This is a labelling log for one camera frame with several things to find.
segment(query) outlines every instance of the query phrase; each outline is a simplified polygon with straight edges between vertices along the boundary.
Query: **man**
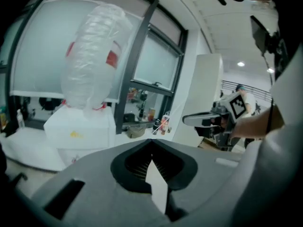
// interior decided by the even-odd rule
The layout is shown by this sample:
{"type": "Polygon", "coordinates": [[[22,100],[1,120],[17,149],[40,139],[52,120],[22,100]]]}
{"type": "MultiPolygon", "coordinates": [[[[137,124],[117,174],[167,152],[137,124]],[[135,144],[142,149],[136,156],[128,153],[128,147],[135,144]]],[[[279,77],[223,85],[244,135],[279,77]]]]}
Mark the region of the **man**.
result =
{"type": "Polygon", "coordinates": [[[246,91],[245,87],[241,84],[239,84],[236,87],[236,92],[239,92],[242,95],[242,97],[244,98],[244,102],[245,102],[246,109],[247,109],[247,114],[244,117],[247,118],[247,117],[251,117],[252,115],[254,115],[255,110],[256,110],[255,96],[252,93],[248,93],[246,91]]]}
{"type": "MultiPolygon", "coordinates": [[[[279,31],[283,38],[289,60],[294,56],[300,42],[302,41],[302,30],[296,16],[296,9],[301,8],[301,0],[272,0],[276,4],[276,9],[279,13],[279,31]]],[[[238,138],[263,138],[266,136],[267,131],[279,129],[284,125],[283,118],[277,106],[273,107],[272,112],[270,109],[265,112],[248,118],[242,118],[235,126],[231,137],[238,138]],[[267,123],[271,118],[270,129],[267,128],[267,123]]]]}

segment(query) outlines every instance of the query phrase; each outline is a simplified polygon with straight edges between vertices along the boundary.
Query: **ceiling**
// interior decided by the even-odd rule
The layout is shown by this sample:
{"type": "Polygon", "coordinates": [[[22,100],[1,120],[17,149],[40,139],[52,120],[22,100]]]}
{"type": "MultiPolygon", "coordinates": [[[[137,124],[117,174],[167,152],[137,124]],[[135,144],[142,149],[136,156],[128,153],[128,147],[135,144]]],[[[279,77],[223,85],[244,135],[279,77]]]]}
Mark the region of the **ceiling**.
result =
{"type": "MultiPolygon", "coordinates": [[[[255,46],[251,35],[250,16],[254,15],[273,33],[277,29],[278,14],[274,4],[245,0],[235,2],[226,0],[221,5],[217,0],[191,0],[201,13],[215,46],[216,53],[223,57],[224,71],[241,70],[259,76],[268,76],[266,64],[255,46]]],[[[273,67],[273,55],[266,54],[273,67]]]]}

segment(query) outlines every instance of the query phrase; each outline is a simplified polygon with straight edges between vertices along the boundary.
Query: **window frame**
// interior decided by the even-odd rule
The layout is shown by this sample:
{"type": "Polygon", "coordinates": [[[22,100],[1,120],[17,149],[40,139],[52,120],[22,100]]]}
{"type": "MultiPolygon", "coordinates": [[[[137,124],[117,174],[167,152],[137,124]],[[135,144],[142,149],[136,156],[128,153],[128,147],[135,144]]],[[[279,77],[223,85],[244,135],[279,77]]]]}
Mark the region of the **window frame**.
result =
{"type": "MultiPolygon", "coordinates": [[[[14,38],[10,53],[9,53],[9,59],[8,64],[4,66],[0,66],[0,73],[6,73],[6,81],[5,81],[5,94],[6,94],[6,105],[8,108],[8,119],[11,121],[16,121],[16,111],[17,108],[21,107],[20,104],[20,97],[19,96],[11,96],[10,95],[10,84],[11,84],[11,72],[12,72],[12,64],[14,55],[16,52],[16,48],[18,45],[18,42],[22,36],[22,33],[29,22],[30,18],[32,17],[33,13],[36,11],[36,9],[39,7],[39,5],[44,0],[37,0],[35,3],[31,4],[30,6],[26,6],[22,11],[21,14],[25,16],[17,34],[14,38]]],[[[137,35],[134,39],[133,46],[131,48],[128,62],[125,67],[125,73],[122,81],[121,86],[121,92],[120,92],[120,102],[115,107],[115,113],[114,118],[116,122],[116,133],[120,134],[122,132],[122,126],[123,126],[123,116],[124,116],[124,110],[125,110],[125,104],[126,104],[126,97],[127,92],[130,87],[135,87],[138,89],[144,89],[150,92],[155,92],[158,94],[162,94],[164,96],[161,108],[159,111],[159,117],[161,118],[163,115],[163,112],[169,111],[172,107],[173,99],[175,92],[177,90],[178,80],[180,76],[180,72],[182,69],[183,59],[184,59],[184,53],[187,43],[187,33],[188,31],[183,28],[183,26],[176,20],[175,17],[172,16],[171,13],[169,13],[162,5],[159,4],[159,0],[145,0],[149,2],[150,6],[146,10],[144,14],[143,21],[137,31],[137,35]],[[169,19],[174,22],[177,27],[180,29],[180,39],[179,44],[175,44],[170,38],[168,38],[163,32],[161,32],[157,27],[150,24],[151,17],[156,10],[156,8],[160,9],[165,15],[168,16],[169,19]],[[169,46],[172,47],[179,55],[179,61],[177,64],[176,74],[174,77],[174,81],[172,84],[171,90],[166,90],[164,88],[157,87],[155,85],[150,85],[147,83],[139,82],[134,80],[134,72],[135,68],[139,59],[139,55],[141,53],[141,49],[145,40],[145,37],[148,33],[154,33],[157,37],[160,37],[165,43],[167,43],[169,46]]],[[[26,119],[25,125],[27,127],[35,128],[43,130],[43,125],[45,121],[37,120],[37,119],[26,119]]]]}

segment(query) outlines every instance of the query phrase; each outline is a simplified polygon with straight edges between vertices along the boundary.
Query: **gray surface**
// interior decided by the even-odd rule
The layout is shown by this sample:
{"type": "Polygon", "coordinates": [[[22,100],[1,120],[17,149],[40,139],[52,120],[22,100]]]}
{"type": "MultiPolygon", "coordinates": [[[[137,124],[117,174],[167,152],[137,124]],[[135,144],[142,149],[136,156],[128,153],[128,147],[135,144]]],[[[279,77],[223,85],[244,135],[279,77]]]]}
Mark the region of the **gray surface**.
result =
{"type": "MultiPolygon", "coordinates": [[[[43,207],[71,179],[85,182],[67,210],[63,221],[74,226],[162,226],[169,219],[161,214],[149,194],[129,192],[116,183],[110,171],[112,160],[120,153],[140,144],[137,141],[103,150],[81,158],[43,185],[32,200],[43,207]]],[[[230,152],[211,152],[162,140],[167,145],[192,156],[198,172],[190,185],[173,192],[178,207],[191,211],[210,198],[235,168],[215,163],[218,157],[240,160],[230,152]]]]}

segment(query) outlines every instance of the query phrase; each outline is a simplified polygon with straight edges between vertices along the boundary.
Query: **bottle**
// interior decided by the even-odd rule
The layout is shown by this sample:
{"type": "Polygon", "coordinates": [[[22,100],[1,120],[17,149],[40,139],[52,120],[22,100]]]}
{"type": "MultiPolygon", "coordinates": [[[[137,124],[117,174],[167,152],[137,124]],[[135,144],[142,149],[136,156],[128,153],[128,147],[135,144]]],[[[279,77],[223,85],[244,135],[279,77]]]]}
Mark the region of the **bottle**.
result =
{"type": "Polygon", "coordinates": [[[22,115],[20,109],[17,110],[17,120],[18,120],[19,128],[20,129],[24,128],[25,124],[24,124],[23,115],[22,115]]]}
{"type": "Polygon", "coordinates": [[[112,4],[100,5],[87,15],[66,53],[61,87],[69,106],[101,108],[131,29],[125,12],[112,4]]]}
{"type": "Polygon", "coordinates": [[[153,128],[152,128],[153,135],[156,135],[158,133],[159,126],[160,126],[160,119],[157,119],[157,121],[155,122],[155,124],[153,125],[153,128]]]}

